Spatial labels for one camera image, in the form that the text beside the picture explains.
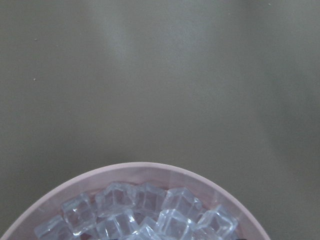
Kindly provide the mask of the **pink bowl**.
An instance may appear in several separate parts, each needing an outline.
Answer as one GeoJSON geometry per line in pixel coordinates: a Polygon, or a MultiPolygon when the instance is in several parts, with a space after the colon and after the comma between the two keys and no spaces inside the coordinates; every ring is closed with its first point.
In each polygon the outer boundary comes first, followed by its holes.
{"type": "Polygon", "coordinates": [[[250,213],[229,192],[194,172],[154,162],[127,162],[109,165],[76,176],[57,186],[31,205],[3,234],[3,240],[35,240],[34,228],[58,214],[59,206],[82,192],[94,193],[112,182],[134,185],[149,182],[159,188],[186,187],[207,208],[223,204],[237,218],[237,234],[242,240],[268,240],[270,237],[250,213]]]}

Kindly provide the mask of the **pile of clear ice cubes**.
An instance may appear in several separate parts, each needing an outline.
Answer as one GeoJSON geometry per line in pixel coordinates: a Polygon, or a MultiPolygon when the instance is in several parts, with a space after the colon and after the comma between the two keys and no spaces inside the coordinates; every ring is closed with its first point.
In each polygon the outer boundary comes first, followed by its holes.
{"type": "Polygon", "coordinates": [[[238,224],[223,205],[206,208],[188,188],[113,182],[65,201],[34,233],[39,240],[236,240],[238,224]]]}

